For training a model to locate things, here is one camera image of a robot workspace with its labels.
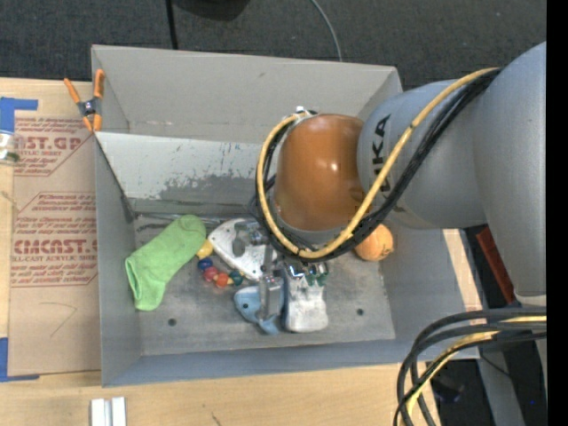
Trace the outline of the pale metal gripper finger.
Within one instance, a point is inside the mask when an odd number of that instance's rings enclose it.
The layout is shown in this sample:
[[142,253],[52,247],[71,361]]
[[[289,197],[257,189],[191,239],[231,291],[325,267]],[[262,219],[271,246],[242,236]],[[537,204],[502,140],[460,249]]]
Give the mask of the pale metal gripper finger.
[[269,313],[280,314],[284,302],[284,281],[280,277],[269,280]]
[[261,321],[267,320],[270,312],[270,282],[268,279],[261,279],[259,283],[260,308],[258,318]]

